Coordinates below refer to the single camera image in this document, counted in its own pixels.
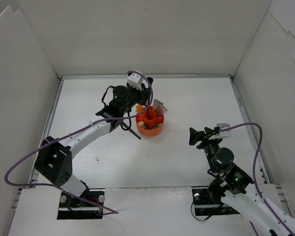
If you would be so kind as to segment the orange sunscreen tube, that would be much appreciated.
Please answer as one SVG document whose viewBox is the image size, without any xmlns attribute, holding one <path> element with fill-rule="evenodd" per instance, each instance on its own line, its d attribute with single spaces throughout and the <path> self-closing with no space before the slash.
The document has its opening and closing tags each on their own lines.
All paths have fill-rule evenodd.
<svg viewBox="0 0 295 236">
<path fill-rule="evenodd" d="M 136 110 L 137 110 L 137 113 L 140 114 L 140 113 L 143 112 L 144 108 L 143 108 L 142 105 L 137 105 L 137 106 L 136 106 Z"/>
</svg>

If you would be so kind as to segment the small black makeup brush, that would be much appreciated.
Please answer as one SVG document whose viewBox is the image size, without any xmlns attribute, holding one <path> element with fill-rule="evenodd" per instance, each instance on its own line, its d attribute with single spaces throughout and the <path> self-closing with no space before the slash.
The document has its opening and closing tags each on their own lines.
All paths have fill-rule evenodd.
<svg viewBox="0 0 295 236">
<path fill-rule="evenodd" d="M 153 78 L 152 77 L 147 77 L 147 81 L 148 81 L 148 89 L 151 90 L 151 85 L 153 83 Z M 151 92 L 150 92 L 150 94 L 148 96 L 147 103 L 146 103 L 148 118 L 150 118 L 150 114 L 149 114 L 150 100 L 151 100 Z"/>
</svg>

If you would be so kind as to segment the brown eyeshadow palette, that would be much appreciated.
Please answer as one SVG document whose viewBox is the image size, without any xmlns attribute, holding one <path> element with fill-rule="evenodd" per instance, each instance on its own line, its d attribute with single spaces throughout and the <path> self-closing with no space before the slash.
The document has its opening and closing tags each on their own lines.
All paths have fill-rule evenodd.
<svg viewBox="0 0 295 236">
<path fill-rule="evenodd" d="M 164 115 L 168 110 L 165 108 L 162 102 L 153 103 L 153 111 L 156 113 L 157 117 Z"/>
</svg>

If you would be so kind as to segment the beige makeup sponge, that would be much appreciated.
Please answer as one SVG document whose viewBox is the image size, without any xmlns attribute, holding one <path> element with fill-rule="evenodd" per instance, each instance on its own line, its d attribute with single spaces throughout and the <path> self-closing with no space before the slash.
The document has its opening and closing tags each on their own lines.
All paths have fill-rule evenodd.
<svg viewBox="0 0 295 236">
<path fill-rule="evenodd" d="M 138 122 L 137 124 L 138 124 L 140 127 L 143 127 L 145 123 L 144 123 L 143 121 L 140 121 L 140 122 Z"/>
</svg>

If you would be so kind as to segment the large black makeup brush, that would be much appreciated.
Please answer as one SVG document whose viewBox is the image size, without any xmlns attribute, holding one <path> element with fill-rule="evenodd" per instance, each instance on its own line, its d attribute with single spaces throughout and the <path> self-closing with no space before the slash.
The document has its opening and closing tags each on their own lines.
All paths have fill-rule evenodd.
<svg viewBox="0 0 295 236">
<path fill-rule="evenodd" d="M 121 125 L 122 130 L 124 131 L 129 131 L 131 134 L 133 134 L 136 138 L 138 138 L 139 140 L 141 139 L 141 137 L 131 128 L 131 126 L 128 126 L 127 124 L 125 124 L 124 122 Z"/>
</svg>

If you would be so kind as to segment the dark green round compact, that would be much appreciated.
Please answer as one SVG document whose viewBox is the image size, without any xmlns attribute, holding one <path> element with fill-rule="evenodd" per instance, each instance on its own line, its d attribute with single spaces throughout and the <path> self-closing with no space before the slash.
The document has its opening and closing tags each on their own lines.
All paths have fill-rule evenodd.
<svg viewBox="0 0 295 236">
<path fill-rule="evenodd" d="M 150 130 L 150 126 L 147 124 L 144 124 L 144 129 Z"/>
</svg>

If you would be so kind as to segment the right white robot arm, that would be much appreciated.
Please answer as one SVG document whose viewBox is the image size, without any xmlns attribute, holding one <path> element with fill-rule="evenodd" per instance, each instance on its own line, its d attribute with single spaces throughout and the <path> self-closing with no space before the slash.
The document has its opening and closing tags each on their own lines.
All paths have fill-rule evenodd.
<svg viewBox="0 0 295 236">
<path fill-rule="evenodd" d="M 227 205 L 250 222 L 255 232 L 265 236 L 295 236 L 295 219 L 286 214 L 259 189 L 256 176 L 249 176 L 234 163 L 233 152 L 220 147 L 230 137 L 232 127 L 218 123 L 203 131 L 190 128 L 189 145 L 204 150 L 209 165 L 207 173 L 213 181 L 207 187 L 208 198 Z"/>
</svg>

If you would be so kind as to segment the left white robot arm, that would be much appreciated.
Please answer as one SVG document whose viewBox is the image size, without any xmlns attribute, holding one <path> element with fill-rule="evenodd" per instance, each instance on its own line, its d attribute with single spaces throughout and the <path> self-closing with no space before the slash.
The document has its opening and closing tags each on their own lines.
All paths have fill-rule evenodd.
<svg viewBox="0 0 295 236">
<path fill-rule="evenodd" d="M 96 113 L 102 120 L 91 122 L 82 132 L 74 133 L 63 140 L 47 137 L 35 161 L 35 169 L 55 187 L 71 194 L 71 201 L 81 207 L 88 202 L 88 186 L 73 175 L 72 160 L 96 139 L 119 127 L 125 114 L 136 104 L 144 105 L 152 96 L 151 87 L 141 90 L 126 86 L 113 87 L 113 98 Z"/>
</svg>

